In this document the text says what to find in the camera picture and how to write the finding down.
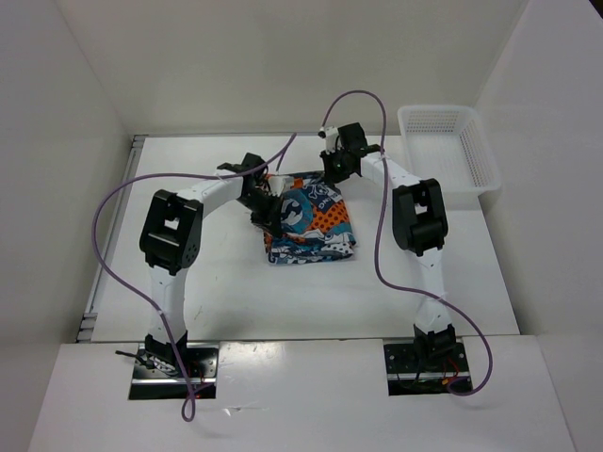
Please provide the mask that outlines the colourful patterned shorts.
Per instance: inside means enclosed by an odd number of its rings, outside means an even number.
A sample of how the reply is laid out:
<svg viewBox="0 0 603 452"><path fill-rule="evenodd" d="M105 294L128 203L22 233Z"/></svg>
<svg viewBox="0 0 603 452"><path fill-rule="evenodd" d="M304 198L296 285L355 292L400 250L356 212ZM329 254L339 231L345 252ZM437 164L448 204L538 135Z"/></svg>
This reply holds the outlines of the colourful patterned shorts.
<svg viewBox="0 0 603 452"><path fill-rule="evenodd" d="M282 266L351 258L356 238L340 189L327 184L320 171L287 175L295 183L281 195L283 234L264 233L268 262Z"/></svg>

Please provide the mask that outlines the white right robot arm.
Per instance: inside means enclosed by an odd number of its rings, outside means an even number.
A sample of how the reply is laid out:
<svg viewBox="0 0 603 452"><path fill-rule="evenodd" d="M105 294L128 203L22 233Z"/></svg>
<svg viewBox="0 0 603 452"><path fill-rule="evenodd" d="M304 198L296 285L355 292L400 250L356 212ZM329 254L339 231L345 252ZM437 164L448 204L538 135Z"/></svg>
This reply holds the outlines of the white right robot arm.
<svg viewBox="0 0 603 452"><path fill-rule="evenodd" d="M422 297L414 321L414 360L424 370L437 368L456 343L448 308L442 302L442 255L448 219L441 186L434 179L413 175L380 146L368 144L358 122L321 127L318 136L325 140L320 158L329 183L338 184L357 174L386 191L393 237L401 250L416 259L420 278L420 286L409 290Z"/></svg>

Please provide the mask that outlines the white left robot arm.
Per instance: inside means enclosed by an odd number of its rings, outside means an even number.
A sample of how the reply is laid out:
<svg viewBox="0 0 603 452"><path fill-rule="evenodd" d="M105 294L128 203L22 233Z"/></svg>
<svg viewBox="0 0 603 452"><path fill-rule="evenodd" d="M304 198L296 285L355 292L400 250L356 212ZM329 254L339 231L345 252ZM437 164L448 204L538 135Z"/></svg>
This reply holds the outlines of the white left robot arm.
<svg viewBox="0 0 603 452"><path fill-rule="evenodd" d="M187 327L184 318L188 269L201 251L203 221L228 202L251 211L252 224L280 236L282 199L269 187L268 164L248 153L239 164L218 166L208 180L189 188L156 191L145 219L139 247L150 268L152 300L168 324L152 324L145 351L155 366L174 377L187 368Z"/></svg>

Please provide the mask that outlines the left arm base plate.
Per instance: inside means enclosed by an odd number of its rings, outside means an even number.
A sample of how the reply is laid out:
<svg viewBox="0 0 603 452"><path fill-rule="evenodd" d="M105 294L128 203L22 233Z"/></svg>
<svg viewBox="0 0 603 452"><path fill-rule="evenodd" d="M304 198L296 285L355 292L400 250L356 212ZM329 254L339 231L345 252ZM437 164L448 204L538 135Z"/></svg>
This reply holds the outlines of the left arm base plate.
<svg viewBox="0 0 603 452"><path fill-rule="evenodd" d="M185 359L196 399L215 399L220 347L211 343L189 343ZM185 399L187 385L177 364L163 364L138 344L128 394L129 400Z"/></svg>

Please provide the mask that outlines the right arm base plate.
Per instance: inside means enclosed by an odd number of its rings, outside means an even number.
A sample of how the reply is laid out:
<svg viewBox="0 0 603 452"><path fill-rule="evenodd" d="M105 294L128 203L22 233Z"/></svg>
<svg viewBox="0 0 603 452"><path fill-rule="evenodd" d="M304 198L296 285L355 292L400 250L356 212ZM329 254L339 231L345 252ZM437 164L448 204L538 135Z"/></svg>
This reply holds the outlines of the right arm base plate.
<svg viewBox="0 0 603 452"><path fill-rule="evenodd" d="M440 395L448 392L449 385L462 394L473 390L462 341L444 357L425 363L411 339L384 341L383 355L389 396Z"/></svg>

